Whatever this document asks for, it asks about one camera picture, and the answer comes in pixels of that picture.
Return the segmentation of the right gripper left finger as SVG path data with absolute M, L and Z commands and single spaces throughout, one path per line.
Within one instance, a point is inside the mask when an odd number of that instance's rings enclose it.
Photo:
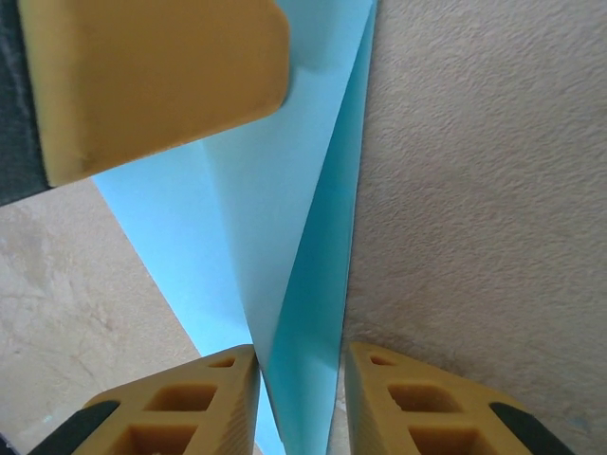
M 260 372 L 250 344 L 142 377 L 90 399 L 40 454 L 249 454 Z

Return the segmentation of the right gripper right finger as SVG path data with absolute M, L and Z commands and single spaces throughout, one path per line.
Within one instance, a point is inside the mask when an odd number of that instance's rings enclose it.
M 349 345 L 344 381 L 354 454 L 569 451 L 512 397 L 377 345 Z

